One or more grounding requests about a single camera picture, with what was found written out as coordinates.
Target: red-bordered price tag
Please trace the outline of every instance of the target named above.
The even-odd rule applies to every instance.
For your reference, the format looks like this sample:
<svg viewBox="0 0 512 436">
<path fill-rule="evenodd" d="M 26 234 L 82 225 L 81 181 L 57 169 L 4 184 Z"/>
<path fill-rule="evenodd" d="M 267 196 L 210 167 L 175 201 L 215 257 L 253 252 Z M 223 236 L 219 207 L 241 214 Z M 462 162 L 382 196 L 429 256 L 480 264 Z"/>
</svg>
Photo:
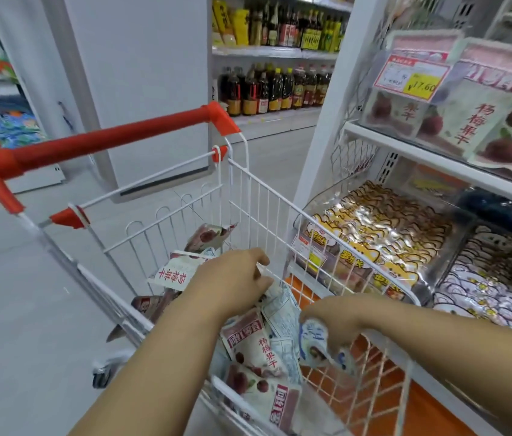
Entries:
<svg viewBox="0 0 512 436">
<path fill-rule="evenodd" d="M 374 86 L 402 96 L 429 102 L 446 79 L 451 66 L 391 55 Z"/>
</svg>

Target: person's left hand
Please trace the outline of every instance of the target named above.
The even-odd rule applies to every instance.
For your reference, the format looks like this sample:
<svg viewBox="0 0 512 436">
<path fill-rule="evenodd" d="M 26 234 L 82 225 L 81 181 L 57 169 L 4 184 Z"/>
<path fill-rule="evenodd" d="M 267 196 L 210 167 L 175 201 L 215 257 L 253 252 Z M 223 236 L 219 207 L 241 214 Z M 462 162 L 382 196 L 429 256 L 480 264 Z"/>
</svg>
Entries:
<svg viewBox="0 0 512 436">
<path fill-rule="evenodd" d="M 274 282 L 272 277 L 260 275 L 256 263 L 270 263 L 260 248 L 227 251 L 197 269 L 182 297 L 198 303 L 203 312 L 216 315 L 221 323 L 242 315 Z"/>
</svg>

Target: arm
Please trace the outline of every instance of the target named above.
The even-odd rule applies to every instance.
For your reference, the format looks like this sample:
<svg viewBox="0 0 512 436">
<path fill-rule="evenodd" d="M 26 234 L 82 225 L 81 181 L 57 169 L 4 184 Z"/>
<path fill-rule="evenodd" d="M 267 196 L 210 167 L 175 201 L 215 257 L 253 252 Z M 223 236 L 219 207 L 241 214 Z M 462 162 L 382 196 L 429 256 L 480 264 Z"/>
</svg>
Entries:
<svg viewBox="0 0 512 436">
<path fill-rule="evenodd" d="M 223 323 L 247 311 L 273 280 L 259 249 L 202 264 L 121 372 L 69 436 L 180 436 L 206 379 Z"/>
<path fill-rule="evenodd" d="M 329 297 L 303 311 L 329 328 L 332 348 L 375 329 L 512 426 L 512 329 L 385 296 Z"/>
</svg>

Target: shopping cart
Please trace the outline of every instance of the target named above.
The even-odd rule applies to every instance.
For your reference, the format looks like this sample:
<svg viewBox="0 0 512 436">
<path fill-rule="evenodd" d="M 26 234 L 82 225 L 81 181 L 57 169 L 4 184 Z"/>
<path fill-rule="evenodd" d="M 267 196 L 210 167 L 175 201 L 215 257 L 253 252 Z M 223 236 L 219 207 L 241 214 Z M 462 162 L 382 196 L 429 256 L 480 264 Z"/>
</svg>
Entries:
<svg viewBox="0 0 512 436">
<path fill-rule="evenodd" d="M 226 145 L 215 146 L 208 153 L 89 202 L 81 205 L 69 204 L 41 223 L 33 222 L 26 215 L 24 207 L 4 182 L 22 175 L 25 171 L 205 122 L 215 125 Z M 239 150 L 238 146 L 233 147 L 227 139 L 227 136 L 236 133 L 242 139 Z M 239 162 L 243 156 L 244 165 Z M 173 198 L 172 205 L 160 207 L 150 221 L 130 222 L 126 227 L 126 236 L 110 240 L 104 238 L 89 221 L 88 210 L 92 206 L 124 190 L 156 180 L 202 159 L 212 162 L 214 172 L 206 183 L 198 187 L 198 192 L 177 195 Z M 0 202 L 68 272 L 111 322 L 124 329 L 135 348 L 153 328 L 153 324 L 132 308 L 124 297 L 153 293 L 153 288 L 146 283 L 147 278 L 168 261 L 171 251 L 181 249 L 202 223 L 220 226 L 238 223 L 222 251 L 255 246 L 263 248 L 271 258 L 267 273 L 278 281 L 288 282 L 301 307 L 332 293 L 352 292 L 348 288 L 351 273 L 347 281 L 343 282 L 341 279 L 339 282 L 334 278 L 334 269 L 330 273 L 315 266 L 311 260 L 312 242 L 309 242 L 308 250 L 293 247 L 295 227 L 300 226 L 303 221 L 313 224 L 320 233 L 324 233 L 323 228 L 316 220 L 250 173 L 247 141 L 216 102 L 195 110 L 34 146 L 14 150 L 0 149 Z M 56 245 L 46 233 L 46 229 L 52 224 L 83 229 L 90 234 L 92 241 L 100 247 L 116 273 L 114 290 Z M 362 259 L 360 253 L 333 233 L 326 235 L 341 247 L 348 248 L 354 257 Z M 304 269 L 297 261 L 305 263 Z M 375 264 L 370 263 L 370 266 L 373 273 L 359 292 L 369 290 L 369 281 L 374 273 L 379 272 Z M 312 274 L 316 275 L 312 276 L 308 272 L 311 269 L 315 270 Z M 320 274 L 324 274 L 323 277 L 330 278 L 334 283 L 329 286 L 331 291 L 318 284 Z M 405 294 L 408 300 L 418 302 L 411 291 L 405 291 Z M 361 336 L 351 347 L 358 366 L 358 376 L 355 379 L 331 367 L 316 370 L 303 367 L 306 382 L 293 422 L 293 431 L 300 435 L 400 435 L 404 425 L 412 361 L 406 355 L 400 358 L 397 354 L 393 358 L 391 349 L 393 347 L 389 340 L 379 334 Z M 113 371 L 130 354 L 132 351 L 125 351 L 111 360 L 109 364 L 112 364 Z M 96 387 L 104 387 L 113 374 L 105 366 L 99 367 L 95 371 L 94 384 Z M 246 434 L 284 434 L 267 421 L 267 417 L 259 416 L 250 404 L 215 375 L 205 382 L 200 397 L 217 417 L 237 426 Z M 234 408 L 242 410 L 244 416 L 250 415 L 251 419 L 246 420 L 233 411 L 229 406 L 231 403 Z"/>
</svg>

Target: cart handle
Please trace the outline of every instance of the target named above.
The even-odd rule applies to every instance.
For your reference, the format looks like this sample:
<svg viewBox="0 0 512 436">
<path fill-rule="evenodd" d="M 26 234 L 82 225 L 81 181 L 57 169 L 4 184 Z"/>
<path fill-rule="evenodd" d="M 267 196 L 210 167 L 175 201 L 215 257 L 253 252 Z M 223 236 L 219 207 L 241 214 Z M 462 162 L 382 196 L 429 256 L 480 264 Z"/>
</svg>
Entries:
<svg viewBox="0 0 512 436">
<path fill-rule="evenodd" d="M 24 211 L 23 205 L 4 181 L 21 176 L 27 171 L 206 122 L 214 124 L 223 137 L 240 132 L 219 103 L 212 101 L 198 109 L 146 121 L 16 149 L 0 148 L 0 203 L 12 214 Z"/>
</svg>

